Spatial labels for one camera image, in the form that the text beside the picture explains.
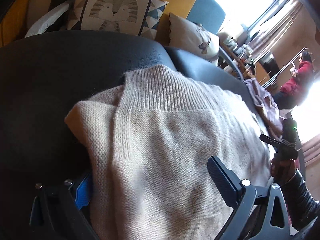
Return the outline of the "person right hand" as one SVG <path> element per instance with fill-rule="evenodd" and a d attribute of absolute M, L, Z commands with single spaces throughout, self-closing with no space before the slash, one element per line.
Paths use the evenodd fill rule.
<path fill-rule="evenodd" d="M 292 159 L 281 159 L 280 153 L 276 152 L 271 160 L 270 172 L 273 181 L 283 186 L 296 174 L 295 161 Z"/>

